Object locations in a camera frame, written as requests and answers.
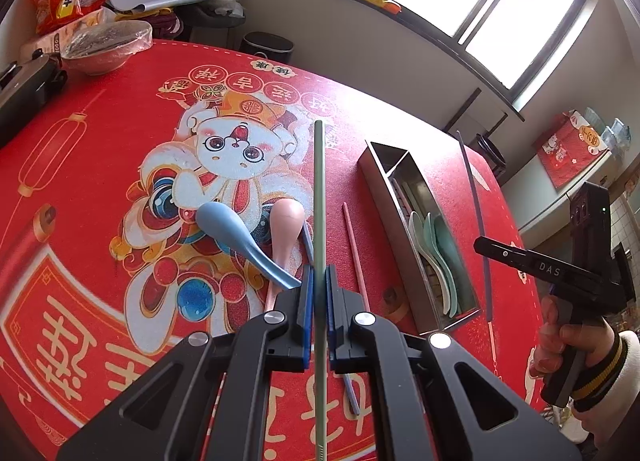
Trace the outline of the right hand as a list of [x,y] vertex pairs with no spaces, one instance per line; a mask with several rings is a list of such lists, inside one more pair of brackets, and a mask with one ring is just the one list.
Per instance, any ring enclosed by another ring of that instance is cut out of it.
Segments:
[[532,377],[544,377],[558,371],[566,348],[574,347],[586,354],[585,367],[600,363],[610,352],[615,333],[608,322],[592,325],[560,325],[559,308],[554,296],[544,296],[541,312],[544,323],[538,332],[538,345],[528,372]]

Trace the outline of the right forearm striped sleeve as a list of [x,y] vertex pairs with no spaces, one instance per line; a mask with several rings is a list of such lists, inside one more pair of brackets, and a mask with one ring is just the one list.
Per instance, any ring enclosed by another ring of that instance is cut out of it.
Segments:
[[599,451],[621,451],[639,428],[638,335],[618,334],[608,355],[585,374],[588,383],[574,392],[574,416]]

